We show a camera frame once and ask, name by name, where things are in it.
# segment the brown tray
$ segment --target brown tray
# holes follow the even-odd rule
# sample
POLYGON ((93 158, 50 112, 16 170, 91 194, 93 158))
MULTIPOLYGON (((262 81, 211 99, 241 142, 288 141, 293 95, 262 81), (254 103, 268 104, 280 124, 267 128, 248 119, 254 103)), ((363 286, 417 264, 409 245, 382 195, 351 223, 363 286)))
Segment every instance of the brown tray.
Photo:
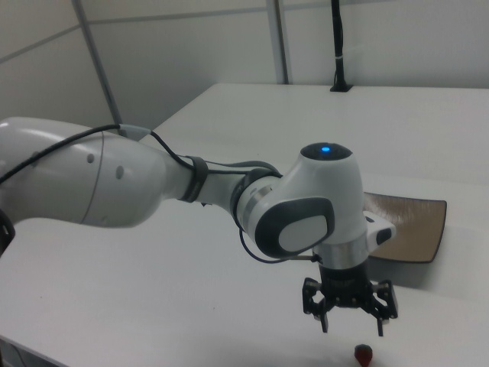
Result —
POLYGON ((371 253, 372 258, 429 263, 436 256, 445 228, 447 203, 365 193, 364 210, 382 216, 397 228, 397 235, 371 253))

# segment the cable clip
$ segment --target cable clip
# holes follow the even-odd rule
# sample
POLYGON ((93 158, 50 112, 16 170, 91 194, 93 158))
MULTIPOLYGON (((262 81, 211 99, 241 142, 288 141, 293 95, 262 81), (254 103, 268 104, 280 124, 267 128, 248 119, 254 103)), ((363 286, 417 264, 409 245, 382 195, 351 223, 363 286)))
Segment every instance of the cable clip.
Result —
POLYGON ((206 182, 207 175, 209 174, 209 167, 207 167, 207 163, 201 157, 187 156, 187 158, 192 160, 194 171, 192 180, 180 200, 187 203, 193 203, 196 201, 197 197, 199 197, 200 190, 206 182))

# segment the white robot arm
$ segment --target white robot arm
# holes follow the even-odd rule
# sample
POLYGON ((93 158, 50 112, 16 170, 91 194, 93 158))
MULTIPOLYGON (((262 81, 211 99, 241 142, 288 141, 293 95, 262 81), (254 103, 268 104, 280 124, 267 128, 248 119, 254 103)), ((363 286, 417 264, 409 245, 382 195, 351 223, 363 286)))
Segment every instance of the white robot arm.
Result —
POLYGON ((15 224, 45 217, 127 227, 148 218, 162 200, 214 204, 227 210, 265 255, 288 259, 313 249, 323 283, 306 279, 304 312, 319 318, 323 331, 327 331, 325 314, 334 306, 372 313, 379 335, 382 322, 397 317, 390 282, 372 285, 365 271, 369 251, 393 237, 395 227, 373 214, 366 219, 360 171, 348 149, 309 145, 281 177, 269 164, 250 162, 224 169, 201 158, 180 158, 172 151, 97 132, 5 178, 30 156, 86 129, 40 119, 0 122, 4 220, 15 224), (325 295, 318 304, 313 300, 317 291, 325 295), (386 307, 374 293, 388 294, 386 307))

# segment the red object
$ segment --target red object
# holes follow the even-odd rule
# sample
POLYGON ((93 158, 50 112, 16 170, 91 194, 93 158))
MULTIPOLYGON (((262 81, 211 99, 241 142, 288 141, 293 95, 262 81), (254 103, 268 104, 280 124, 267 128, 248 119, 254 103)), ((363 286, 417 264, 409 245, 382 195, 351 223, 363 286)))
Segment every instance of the red object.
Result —
POLYGON ((355 347, 355 358, 357 359, 358 363, 360 363, 361 367, 368 367, 372 357, 373 353, 370 346, 360 344, 359 346, 355 347))

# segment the table surface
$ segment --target table surface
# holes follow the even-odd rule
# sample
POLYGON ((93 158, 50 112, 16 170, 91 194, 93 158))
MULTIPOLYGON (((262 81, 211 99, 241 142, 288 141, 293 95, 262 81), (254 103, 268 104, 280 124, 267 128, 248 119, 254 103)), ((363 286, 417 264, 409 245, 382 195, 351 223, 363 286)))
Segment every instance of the table surface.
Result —
MULTIPOLYGON (((69 366, 486 365, 489 91, 217 84, 156 129, 178 153, 263 160, 286 171, 312 142, 350 148, 364 189, 448 202, 430 265, 371 261, 400 316, 334 309, 329 333, 302 312, 317 265, 255 262, 222 209, 162 203, 132 229, 18 224, 0 259, 0 336, 69 366)), ((150 138, 142 142, 157 146, 150 138)))

